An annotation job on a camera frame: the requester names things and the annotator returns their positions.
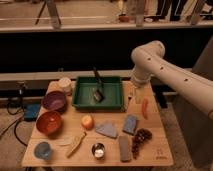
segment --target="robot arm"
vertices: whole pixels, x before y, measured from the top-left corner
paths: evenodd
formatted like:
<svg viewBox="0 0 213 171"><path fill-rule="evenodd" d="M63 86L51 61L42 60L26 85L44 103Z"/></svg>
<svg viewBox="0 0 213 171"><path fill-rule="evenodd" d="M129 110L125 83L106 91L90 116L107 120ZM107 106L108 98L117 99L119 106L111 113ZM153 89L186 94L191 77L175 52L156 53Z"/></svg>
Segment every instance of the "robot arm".
<svg viewBox="0 0 213 171"><path fill-rule="evenodd" d="M132 60L135 63L132 83L140 87L153 74L213 119L213 82L166 62L162 59L164 54L164 45L159 41L135 48L132 51Z"/></svg>

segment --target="orange bowl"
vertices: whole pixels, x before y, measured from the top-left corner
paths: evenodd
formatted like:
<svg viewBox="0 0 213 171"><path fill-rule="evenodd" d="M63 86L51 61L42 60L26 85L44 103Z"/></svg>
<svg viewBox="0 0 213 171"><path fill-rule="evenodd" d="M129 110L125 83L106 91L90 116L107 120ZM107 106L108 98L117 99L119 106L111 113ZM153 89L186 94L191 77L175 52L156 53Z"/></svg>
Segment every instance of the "orange bowl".
<svg viewBox="0 0 213 171"><path fill-rule="evenodd" d="M120 14L118 16L118 19L120 22L129 22L130 21L130 17L127 16L126 14Z"/></svg>
<svg viewBox="0 0 213 171"><path fill-rule="evenodd" d="M49 92L42 99L42 106L47 110L64 112L66 105L66 95L61 91Z"/></svg>
<svg viewBox="0 0 213 171"><path fill-rule="evenodd" d="M39 132L50 135L56 132L62 125L61 114L56 111L48 111L38 118L36 127Z"/></svg>

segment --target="green tray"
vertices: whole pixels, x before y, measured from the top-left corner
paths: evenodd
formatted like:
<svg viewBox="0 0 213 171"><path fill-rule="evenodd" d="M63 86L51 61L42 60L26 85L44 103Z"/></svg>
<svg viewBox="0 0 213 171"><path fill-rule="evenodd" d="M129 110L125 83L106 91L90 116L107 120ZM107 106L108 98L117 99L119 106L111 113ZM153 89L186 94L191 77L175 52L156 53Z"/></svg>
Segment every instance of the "green tray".
<svg viewBox="0 0 213 171"><path fill-rule="evenodd" d="M72 104L79 110L120 110L124 106L121 77L101 77L104 99L97 102L93 97L94 88L98 87L95 77L78 77L72 98Z"/></svg>

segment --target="orange carrot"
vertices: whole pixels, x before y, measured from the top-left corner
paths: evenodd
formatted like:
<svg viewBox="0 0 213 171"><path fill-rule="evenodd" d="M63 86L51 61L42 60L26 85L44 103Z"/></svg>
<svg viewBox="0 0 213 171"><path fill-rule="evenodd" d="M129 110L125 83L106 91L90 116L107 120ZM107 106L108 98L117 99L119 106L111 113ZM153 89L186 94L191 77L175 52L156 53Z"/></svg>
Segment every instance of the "orange carrot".
<svg viewBox="0 0 213 171"><path fill-rule="evenodd" d="M142 112L144 119L148 119L147 106L148 106L148 99L144 98L143 101L142 101L142 106L141 106L142 107L141 112Z"/></svg>

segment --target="white paper cup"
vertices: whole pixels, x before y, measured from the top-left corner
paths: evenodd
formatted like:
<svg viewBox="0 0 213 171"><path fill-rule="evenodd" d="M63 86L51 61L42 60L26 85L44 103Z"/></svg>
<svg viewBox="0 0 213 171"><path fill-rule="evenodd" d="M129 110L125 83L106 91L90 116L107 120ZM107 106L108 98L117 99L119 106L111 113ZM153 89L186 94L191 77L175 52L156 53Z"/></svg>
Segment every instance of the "white paper cup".
<svg viewBox="0 0 213 171"><path fill-rule="evenodd" d="M66 95L72 94L72 82L68 77L63 77L58 81L59 87L63 90Z"/></svg>

